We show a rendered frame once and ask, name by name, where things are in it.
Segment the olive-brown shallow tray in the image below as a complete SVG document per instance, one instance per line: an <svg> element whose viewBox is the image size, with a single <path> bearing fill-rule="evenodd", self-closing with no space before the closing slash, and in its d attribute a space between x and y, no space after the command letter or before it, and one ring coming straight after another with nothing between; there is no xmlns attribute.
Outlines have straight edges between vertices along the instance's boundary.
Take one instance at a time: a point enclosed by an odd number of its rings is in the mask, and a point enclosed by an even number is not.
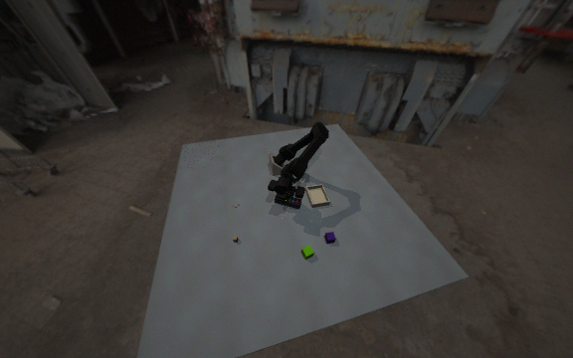
<svg viewBox="0 0 573 358"><path fill-rule="evenodd" d="M330 200L325 192L323 185L307 186L305 188L311 208L327 206Z"/></svg>

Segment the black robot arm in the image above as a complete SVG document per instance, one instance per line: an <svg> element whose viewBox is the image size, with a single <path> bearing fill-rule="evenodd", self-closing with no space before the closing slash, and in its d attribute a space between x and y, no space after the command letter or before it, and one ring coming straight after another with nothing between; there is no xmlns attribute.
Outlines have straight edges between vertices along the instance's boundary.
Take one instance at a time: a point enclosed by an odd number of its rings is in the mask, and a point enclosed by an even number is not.
<svg viewBox="0 0 573 358"><path fill-rule="evenodd" d="M289 183L295 184L303 176L304 171L307 168L307 163L313 154L317 151L321 144L323 144L328 138L329 130L321 123L317 122L311 129L310 133L304 136L302 139L294 144L288 144L283 146L279 154L274 157L275 163L279 166L287 160L292 160L296 153L307 146L304 152L298 158L294 158L289 164L281 171L281 177L279 178L275 191L277 192L277 197L282 200L290 199L291 189ZM294 178L292 174L296 177Z"/></svg>

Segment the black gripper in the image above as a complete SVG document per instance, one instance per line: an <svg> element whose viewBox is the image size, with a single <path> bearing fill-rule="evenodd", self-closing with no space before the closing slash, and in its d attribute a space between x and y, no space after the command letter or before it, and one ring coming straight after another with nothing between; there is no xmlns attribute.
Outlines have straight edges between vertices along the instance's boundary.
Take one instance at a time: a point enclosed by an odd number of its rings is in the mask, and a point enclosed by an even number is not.
<svg viewBox="0 0 573 358"><path fill-rule="evenodd" d="M268 186L268 190L274 192L274 191L275 191L275 186L276 186L277 182L278 182L278 181L276 181L276 180L271 180L271 182L270 182L270 184L269 184L269 186ZM304 191L305 191L305 188L304 188L304 187L297 186L297 189L295 189L295 187L292 186L292 182L289 183L289 187L290 187L290 189L291 189L290 192L291 192L291 196L292 196L292 197L293 197L294 192L295 192L295 196L296 196L297 198L300 198L300 199L303 198L303 194L304 194Z"/></svg>

